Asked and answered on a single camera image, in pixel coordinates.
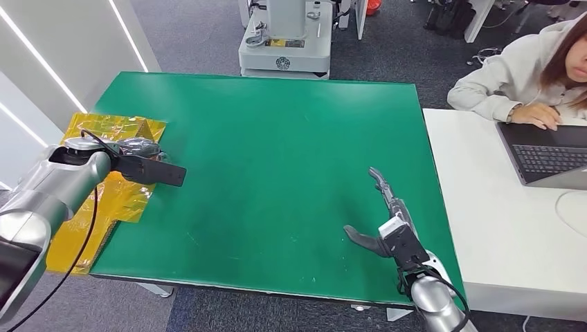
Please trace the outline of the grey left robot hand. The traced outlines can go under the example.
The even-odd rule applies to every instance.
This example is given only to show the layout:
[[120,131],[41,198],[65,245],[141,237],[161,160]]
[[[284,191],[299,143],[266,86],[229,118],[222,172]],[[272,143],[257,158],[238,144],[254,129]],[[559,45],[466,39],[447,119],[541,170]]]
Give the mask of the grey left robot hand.
[[169,163],[167,154],[157,142],[134,137],[118,140],[116,143],[120,154],[114,162],[113,170],[126,180],[142,185],[183,185],[187,169]]

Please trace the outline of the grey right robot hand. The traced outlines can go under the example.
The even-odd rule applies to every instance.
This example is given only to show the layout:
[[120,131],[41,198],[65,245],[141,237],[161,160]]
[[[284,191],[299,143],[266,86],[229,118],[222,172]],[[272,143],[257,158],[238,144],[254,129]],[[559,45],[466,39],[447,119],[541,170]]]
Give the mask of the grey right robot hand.
[[407,264],[417,255],[417,235],[404,201],[395,196],[391,185],[376,168],[370,167],[369,175],[375,180],[375,188],[381,193],[389,213],[389,219],[378,228],[379,236],[361,234],[354,227],[343,227],[353,243],[381,257],[393,258],[399,265]]

